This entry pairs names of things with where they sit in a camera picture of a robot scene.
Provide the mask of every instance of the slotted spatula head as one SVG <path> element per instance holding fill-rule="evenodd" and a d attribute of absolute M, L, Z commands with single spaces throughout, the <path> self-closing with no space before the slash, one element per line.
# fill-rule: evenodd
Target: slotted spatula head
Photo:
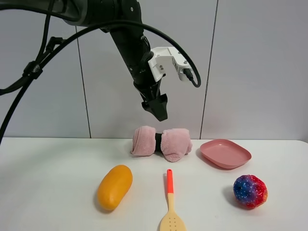
<path fill-rule="evenodd" d="M 167 170 L 168 212 L 160 223 L 160 231 L 186 231 L 185 224 L 174 211 L 172 170 Z"/>

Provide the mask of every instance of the spatula handle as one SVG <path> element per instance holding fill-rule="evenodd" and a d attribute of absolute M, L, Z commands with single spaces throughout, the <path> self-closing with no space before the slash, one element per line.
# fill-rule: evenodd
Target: spatula handle
<path fill-rule="evenodd" d="M 173 193 L 173 176 L 172 170 L 167 170 L 167 193 Z"/>

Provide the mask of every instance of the white table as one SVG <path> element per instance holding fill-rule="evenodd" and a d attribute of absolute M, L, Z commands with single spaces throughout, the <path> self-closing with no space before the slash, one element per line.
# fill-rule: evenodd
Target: white table
<path fill-rule="evenodd" d="M 167 212 L 164 174 L 173 169 L 175 207 L 188 231 L 297 231 L 308 228 L 308 144 L 236 141 L 252 159 L 221 170 L 209 165 L 193 141 L 176 163 L 133 158 L 131 140 L 6 138 L 0 147 L 1 231 L 156 231 Z M 130 167 L 134 180 L 120 206 L 102 212 L 93 199 L 114 166 Z M 233 200 L 237 177 L 254 174 L 268 201 L 243 210 Z"/>

